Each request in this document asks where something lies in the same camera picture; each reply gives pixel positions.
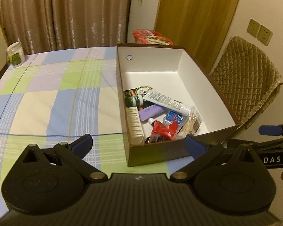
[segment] cardboard box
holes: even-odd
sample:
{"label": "cardboard box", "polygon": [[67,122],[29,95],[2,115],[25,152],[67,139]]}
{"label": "cardboard box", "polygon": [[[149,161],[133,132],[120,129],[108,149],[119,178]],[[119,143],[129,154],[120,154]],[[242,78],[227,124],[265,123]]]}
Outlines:
{"label": "cardboard box", "polygon": [[[118,44],[117,81],[127,165],[139,166],[189,156],[184,139],[144,145],[130,144],[123,91],[150,86],[156,91],[190,106],[196,106],[203,120],[197,135],[206,142],[223,142],[240,122],[202,66],[183,47],[154,44]],[[145,137],[152,126],[143,124]]]}

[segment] black ridged surface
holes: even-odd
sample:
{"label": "black ridged surface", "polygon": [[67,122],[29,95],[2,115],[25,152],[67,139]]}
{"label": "black ridged surface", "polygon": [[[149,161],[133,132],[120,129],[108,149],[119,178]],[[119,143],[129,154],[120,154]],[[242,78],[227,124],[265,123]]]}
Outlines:
{"label": "black ridged surface", "polygon": [[268,212],[230,216],[206,207],[186,184],[165,174],[119,174],[91,184],[69,208],[47,215],[10,211],[0,226],[265,226],[277,222]]}

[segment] white jar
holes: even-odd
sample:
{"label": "white jar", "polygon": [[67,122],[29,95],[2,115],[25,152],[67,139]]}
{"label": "white jar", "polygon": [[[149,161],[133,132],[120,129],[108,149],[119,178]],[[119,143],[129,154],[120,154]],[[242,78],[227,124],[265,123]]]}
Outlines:
{"label": "white jar", "polygon": [[6,49],[8,59],[13,67],[18,67],[25,61],[25,55],[20,41],[13,43]]}

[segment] table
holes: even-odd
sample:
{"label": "table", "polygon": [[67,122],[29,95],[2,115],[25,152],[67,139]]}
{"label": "table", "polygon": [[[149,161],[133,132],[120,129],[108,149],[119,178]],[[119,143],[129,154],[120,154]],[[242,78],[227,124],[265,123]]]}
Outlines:
{"label": "table", "polygon": [[[127,167],[116,86],[116,47],[60,50],[26,56],[0,80],[0,188],[30,143],[51,148],[90,133],[92,150],[84,160],[111,175],[166,173],[190,163],[186,157]],[[0,193],[0,217],[7,212]]]}

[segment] electrical outlet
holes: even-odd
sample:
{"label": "electrical outlet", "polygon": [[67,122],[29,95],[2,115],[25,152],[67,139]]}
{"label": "electrical outlet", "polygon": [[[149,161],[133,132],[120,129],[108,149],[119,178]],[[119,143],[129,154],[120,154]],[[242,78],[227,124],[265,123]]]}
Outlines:
{"label": "electrical outlet", "polygon": [[267,46],[272,38],[272,31],[270,31],[265,26],[261,26],[260,31],[258,33],[257,39],[262,42],[265,46]]}
{"label": "electrical outlet", "polygon": [[257,37],[259,30],[260,30],[260,26],[261,24],[251,19],[250,23],[248,24],[248,33],[250,33],[254,37]]}

